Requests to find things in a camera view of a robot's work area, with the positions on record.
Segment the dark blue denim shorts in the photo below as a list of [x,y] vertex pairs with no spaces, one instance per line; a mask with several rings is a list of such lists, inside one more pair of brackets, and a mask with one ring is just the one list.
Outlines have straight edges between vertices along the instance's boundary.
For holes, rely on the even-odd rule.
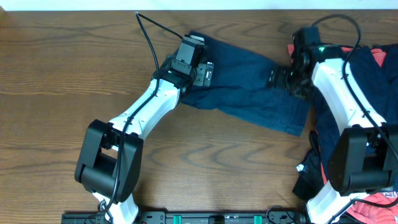
[[254,52],[201,35],[215,67],[208,87],[194,86],[182,103],[201,110],[218,109],[264,128],[301,135],[309,104],[278,88],[267,88],[277,63]]

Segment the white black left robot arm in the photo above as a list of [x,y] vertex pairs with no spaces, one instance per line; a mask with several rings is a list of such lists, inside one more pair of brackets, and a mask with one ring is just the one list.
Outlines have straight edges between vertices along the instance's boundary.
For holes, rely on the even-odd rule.
[[186,64],[168,55],[154,72],[148,89],[126,111],[107,123],[88,126],[75,180],[98,199],[98,213],[83,223],[133,223],[139,213],[134,190],[141,169],[145,138],[192,86],[209,86],[211,62]]

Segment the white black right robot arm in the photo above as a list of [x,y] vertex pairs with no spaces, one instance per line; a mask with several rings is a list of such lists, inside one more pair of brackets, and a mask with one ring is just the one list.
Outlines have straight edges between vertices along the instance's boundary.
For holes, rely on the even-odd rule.
[[312,223],[347,213],[363,223],[397,222],[397,50],[309,45],[288,47],[292,65],[267,84],[291,89],[303,75],[315,90],[318,167],[303,191]]

